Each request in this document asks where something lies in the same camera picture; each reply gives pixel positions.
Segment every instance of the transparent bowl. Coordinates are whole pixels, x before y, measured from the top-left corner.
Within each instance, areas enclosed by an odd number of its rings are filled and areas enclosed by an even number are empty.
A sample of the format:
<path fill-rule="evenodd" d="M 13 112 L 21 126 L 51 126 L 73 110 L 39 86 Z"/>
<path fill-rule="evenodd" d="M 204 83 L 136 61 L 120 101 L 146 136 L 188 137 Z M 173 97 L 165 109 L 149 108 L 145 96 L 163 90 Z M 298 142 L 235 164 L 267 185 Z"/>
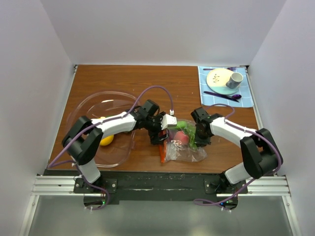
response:
<path fill-rule="evenodd" d="M 66 122 L 66 133 L 81 116 L 90 119 L 109 117 L 131 108 L 136 97 L 121 91 L 100 91 L 86 97 L 70 113 Z M 110 168 L 124 163 L 134 147 L 134 131 L 116 134 L 111 144 L 99 146 L 95 162 L 98 167 Z"/>

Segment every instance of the wooden table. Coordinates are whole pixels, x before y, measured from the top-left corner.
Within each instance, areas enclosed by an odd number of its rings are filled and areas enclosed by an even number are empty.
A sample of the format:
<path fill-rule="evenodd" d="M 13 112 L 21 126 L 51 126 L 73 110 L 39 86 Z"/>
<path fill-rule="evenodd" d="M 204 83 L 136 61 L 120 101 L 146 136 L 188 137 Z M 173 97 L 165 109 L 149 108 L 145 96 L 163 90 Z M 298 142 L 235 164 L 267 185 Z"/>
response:
<path fill-rule="evenodd" d="M 78 66 L 51 160 L 62 150 L 61 141 L 65 135 L 68 115 L 84 97 L 101 89 L 124 90 L 137 96 L 151 85 L 164 86 L 171 92 L 177 118 L 192 120 L 190 113 L 201 106 L 196 66 Z M 142 97 L 141 102 L 147 99 L 155 101 L 160 105 L 161 111 L 168 113 L 170 101 L 164 91 L 152 89 Z M 235 110 L 236 113 L 229 120 L 257 129 L 253 108 L 236 108 Z M 208 112 L 225 116 L 230 113 L 230 109 L 214 107 Z M 135 149 L 131 151 L 129 159 L 111 170 L 220 173 L 242 162 L 241 150 L 233 143 L 216 136 L 211 138 L 212 144 L 205 147 L 208 157 L 195 163 L 169 161 L 162 164 L 158 147 L 150 144 L 146 130 L 136 131 L 135 142 Z M 68 159 L 70 159 L 69 155 L 64 154 L 60 161 Z M 72 169 L 72 167 L 70 164 L 64 164 L 56 169 Z"/>

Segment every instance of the yellow lemon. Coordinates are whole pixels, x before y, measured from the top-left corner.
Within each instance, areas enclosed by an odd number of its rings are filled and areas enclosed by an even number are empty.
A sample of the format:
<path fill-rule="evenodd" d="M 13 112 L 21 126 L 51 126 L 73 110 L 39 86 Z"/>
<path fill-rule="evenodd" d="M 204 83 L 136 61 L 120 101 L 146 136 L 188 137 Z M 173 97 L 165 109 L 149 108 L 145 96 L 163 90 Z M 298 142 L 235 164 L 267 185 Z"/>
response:
<path fill-rule="evenodd" d="M 113 139 L 114 139 L 114 135 L 107 136 L 106 138 L 102 139 L 99 144 L 101 146 L 107 146 L 113 141 Z"/>

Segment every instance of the plastic bag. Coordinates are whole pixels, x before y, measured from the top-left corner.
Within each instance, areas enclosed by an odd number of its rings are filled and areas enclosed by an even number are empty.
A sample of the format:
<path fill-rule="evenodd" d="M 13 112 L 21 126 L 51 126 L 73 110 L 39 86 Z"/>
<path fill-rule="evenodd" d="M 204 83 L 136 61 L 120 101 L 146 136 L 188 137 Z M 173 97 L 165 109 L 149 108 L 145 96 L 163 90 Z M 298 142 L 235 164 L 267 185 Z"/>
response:
<path fill-rule="evenodd" d="M 205 159 L 206 151 L 194 143 L 195 131 L 195 123 L 190 120 L 178 120 L 176 127 L 168 128 L 166 132 L 169 138 L 160 148 L 161 162 L 169 160 L 197 162 Z"/>

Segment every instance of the white mug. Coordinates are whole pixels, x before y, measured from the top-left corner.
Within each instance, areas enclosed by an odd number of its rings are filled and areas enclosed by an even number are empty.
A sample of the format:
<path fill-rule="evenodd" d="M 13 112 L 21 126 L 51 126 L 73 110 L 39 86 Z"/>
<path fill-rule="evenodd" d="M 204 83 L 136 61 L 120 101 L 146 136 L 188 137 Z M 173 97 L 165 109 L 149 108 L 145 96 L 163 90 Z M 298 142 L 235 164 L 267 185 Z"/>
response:
<path fill-rule="evenodd" d="M 238 73 L 238 72 L 234 72 L 229 81 L 226 82 L 226 86 L 230 89 L 234 89 L 236 88 L 241 82 L 243 81 L 243 75 Z"/>

